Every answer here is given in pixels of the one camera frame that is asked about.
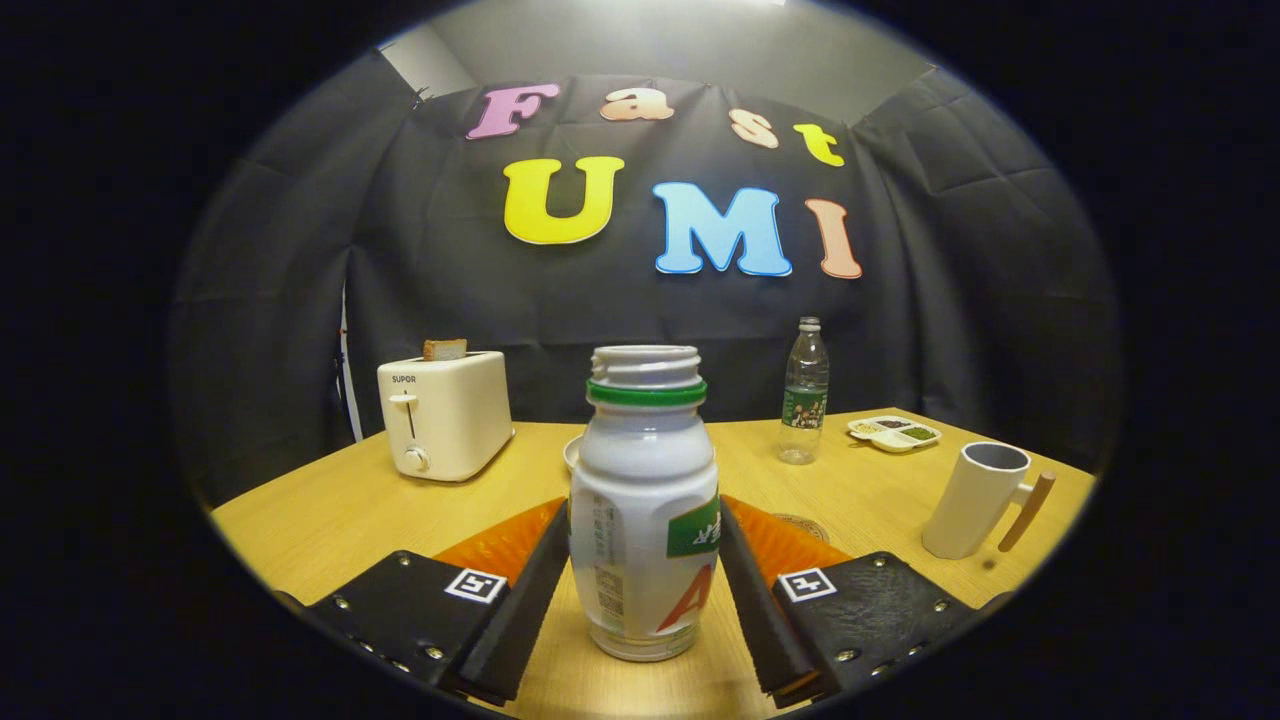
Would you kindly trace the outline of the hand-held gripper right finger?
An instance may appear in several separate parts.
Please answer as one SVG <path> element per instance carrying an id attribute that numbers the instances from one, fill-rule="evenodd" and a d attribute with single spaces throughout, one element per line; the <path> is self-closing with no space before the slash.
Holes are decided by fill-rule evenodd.
<path id="1" fill-rule="evenodd" d="M 719 560 L 778 708 L 881 684 L 986 619 L 891 552 L 855 557 L 740 498 L 719 501 Z"/>

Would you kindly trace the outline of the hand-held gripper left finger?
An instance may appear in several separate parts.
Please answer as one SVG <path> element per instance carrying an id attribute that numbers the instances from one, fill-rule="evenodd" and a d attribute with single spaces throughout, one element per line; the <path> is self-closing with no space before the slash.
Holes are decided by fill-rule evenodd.
<path id="1" fill-rule="evenodd" d="M 431 557 L 397 550 L 305 615 L 421 685 L 502 706 L 518 694 L 568 553 L 557 497 Z"/>

